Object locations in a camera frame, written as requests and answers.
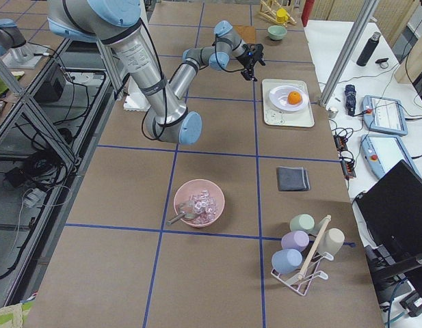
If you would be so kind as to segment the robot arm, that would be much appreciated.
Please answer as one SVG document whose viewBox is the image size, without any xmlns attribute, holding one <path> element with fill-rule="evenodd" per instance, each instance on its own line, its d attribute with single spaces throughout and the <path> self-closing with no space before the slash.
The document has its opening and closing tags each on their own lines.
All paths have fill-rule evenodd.
<svg viewBox="0 0 422 328">
<path fill-rule="evenodd" d="M 263 65 L 263 45 L 247 43 L 226 20 L 214 28 L 212 46 L 187 49 L 183 61 L 167 79 L 155 45 L 141 17 L 139 1 L 49 1 L 50 30 L 81 42 L 101 42 L 111 48 L 150 108 L 142 120 L 147 139 L 191 145 L 198 141 L 202 118 L 183 101 L 189 85 L 202 67 L 225 71 L 230 58 L 247 81 L 255 80 L 255 64 Z"/>
</svg>

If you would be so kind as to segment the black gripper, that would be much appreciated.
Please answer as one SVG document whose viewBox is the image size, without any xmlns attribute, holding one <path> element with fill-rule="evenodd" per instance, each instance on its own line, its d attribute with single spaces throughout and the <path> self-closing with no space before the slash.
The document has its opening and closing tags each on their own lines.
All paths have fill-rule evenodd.
<svg viewBox="0 0 422 328">
<path fill-rule="evenodd" d="M 240 56 L 237 56 L 237 60 L 243 66 L 241 75 L 247 81 L 257 81 L 257 78 L 254 75 L 254 66 L 256 63 L 264 66 L 265 62 L 262 60 L 257 61 L 252 57 L 251 47 L 253 44 L 244 44 L 242 46 L 243 52 Z"/>
</svg>

